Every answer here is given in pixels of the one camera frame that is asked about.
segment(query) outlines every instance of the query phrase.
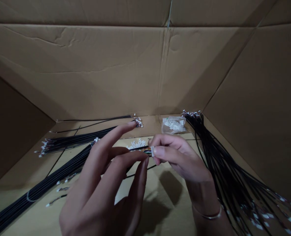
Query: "right hand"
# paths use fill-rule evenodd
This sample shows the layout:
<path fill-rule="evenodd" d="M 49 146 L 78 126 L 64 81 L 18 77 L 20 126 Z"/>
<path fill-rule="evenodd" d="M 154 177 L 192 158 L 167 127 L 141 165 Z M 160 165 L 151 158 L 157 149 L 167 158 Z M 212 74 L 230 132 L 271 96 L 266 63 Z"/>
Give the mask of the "right hand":
<path fill-rule="evenodd" d="M 156 134 L 149 140 L 149 147 L 154 146 L 152 154 L 156 165 L 168 161 L 172 168 L 185 180 L 201 183 L 213 181 L 212 175 L 202 159 L 189 143 L 176 135 Z"/>

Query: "wire connector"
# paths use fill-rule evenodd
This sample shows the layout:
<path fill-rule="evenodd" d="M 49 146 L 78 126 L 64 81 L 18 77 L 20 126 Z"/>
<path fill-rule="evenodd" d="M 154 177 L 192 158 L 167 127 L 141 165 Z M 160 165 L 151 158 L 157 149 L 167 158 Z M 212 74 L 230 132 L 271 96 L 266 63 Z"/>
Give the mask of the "wire connector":
<path fill-rule="evenodd" d="M 138 117 L 134 120 L 134 122 L 136 123 L 136 127 L 143 127 L 143 124 L 141 122 L 141 119 Z"/>

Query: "wrist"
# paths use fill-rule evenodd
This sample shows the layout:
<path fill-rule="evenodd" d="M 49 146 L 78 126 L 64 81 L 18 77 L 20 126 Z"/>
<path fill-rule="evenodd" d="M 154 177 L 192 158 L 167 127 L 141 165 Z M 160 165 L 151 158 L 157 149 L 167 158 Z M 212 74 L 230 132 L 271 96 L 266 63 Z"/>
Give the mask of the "wrist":
<path fill-rule="evenodd" d="M 214 181 L 203 182 L 186 181 L 193 208 L 200 214 L 213 216 L 218 214 L 220 202 L 214 186 Z"/>

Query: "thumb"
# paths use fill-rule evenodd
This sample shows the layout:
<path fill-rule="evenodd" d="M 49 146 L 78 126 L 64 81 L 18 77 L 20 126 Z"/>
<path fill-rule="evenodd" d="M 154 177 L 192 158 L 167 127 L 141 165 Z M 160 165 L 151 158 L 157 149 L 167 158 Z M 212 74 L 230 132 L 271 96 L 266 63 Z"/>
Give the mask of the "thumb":
<path fill-rule="evenodd" d="M 184 154 L 182 154 L 177 149 L 174 149 L 172 147 L 156 146 L 151 148 L 153 150 L 152 155 L 154 157 L 178 165 L 183 163 L 183 160 L 186 157 Z"/>
<path fill-rule="evenodd" d="M 125 226 L 125 235 L 133 235 L 139 224 L 145 192 L 148 163 L 149 158 L 143 160 L 139 164 L 126 200 L 128 204 L 128 206 L 126 206 L 128 215 L 125 216 L 127 223 Z"/>

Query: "fingernail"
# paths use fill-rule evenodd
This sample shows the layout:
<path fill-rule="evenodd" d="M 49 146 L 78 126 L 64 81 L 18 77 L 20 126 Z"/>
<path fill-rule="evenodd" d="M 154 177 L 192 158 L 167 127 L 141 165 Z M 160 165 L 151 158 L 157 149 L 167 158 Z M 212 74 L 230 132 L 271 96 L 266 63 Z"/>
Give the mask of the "fingernail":
<path fill-rule="evenodd" d="M 161 156 L 164 156 L 164 153 L 165 153 L 165 149 L 164 149 L 164 147 L 162 147 L 162 146 L 156 146 L 156 147 L 154 147 L 153 149 L 154 149 L 153 153 L 154 153 L 154 156 L 155 156 L 155 157 L 161 157 Z"/>

